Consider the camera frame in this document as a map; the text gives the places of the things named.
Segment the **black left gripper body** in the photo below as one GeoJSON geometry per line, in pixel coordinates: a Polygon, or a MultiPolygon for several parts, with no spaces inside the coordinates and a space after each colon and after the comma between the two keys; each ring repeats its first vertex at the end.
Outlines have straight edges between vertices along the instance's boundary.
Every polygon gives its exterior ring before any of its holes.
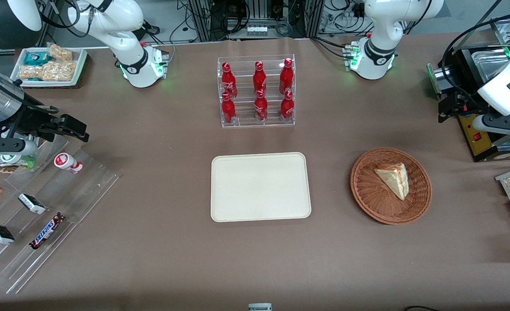
{"type": "Polygon", "coordinates": [[[471,93],[470,91],[464,90],[460,86],[454,86],[451,90],[451,102],[452,104],[465,104],[468,105],[471,110],[471,114],[486,114],[489,112],[489,104],[477,94],[477,91],[471,93]]]}

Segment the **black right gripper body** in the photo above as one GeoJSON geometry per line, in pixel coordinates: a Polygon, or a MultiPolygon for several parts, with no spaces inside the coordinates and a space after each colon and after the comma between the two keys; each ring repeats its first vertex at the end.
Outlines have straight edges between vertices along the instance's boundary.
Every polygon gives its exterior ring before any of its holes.
{"type": "Polygon", "coordinates": [[[53,140],[61,134],[59,126],[53,122],[55,116],[38,110],[20,110],[10,118],[0,122],[0,134],[6,138],[24,138],[28,135],[53,140]]]}

